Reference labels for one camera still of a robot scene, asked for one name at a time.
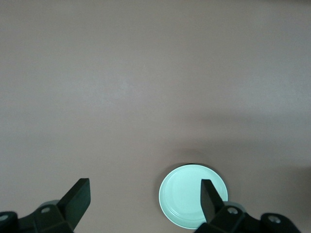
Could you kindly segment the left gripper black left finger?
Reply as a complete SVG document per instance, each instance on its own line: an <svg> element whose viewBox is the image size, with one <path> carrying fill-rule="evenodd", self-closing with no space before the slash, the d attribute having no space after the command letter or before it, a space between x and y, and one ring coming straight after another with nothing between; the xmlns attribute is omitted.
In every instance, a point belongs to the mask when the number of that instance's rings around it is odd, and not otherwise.
<svg viewBox="0 0 311 233"><path fill-rule="evenodd" d="M79 179L60 199L41 204L29 215L0 213L2 233L72 233L91 202L89 178Z"/></svg>

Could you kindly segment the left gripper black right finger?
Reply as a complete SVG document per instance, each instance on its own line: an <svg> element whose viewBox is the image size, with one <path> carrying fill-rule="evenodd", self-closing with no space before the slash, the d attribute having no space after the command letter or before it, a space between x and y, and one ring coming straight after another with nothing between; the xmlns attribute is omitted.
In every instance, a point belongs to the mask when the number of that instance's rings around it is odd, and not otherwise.
<svg viewBox="0 0 311 233"><path fill-rule="evenodd" d="M287 217L262 214L260 219L251 217L240 207L225 204L211 180L201 180L201 208L206 222L199 233L299 233L300 230Z"/></svg>

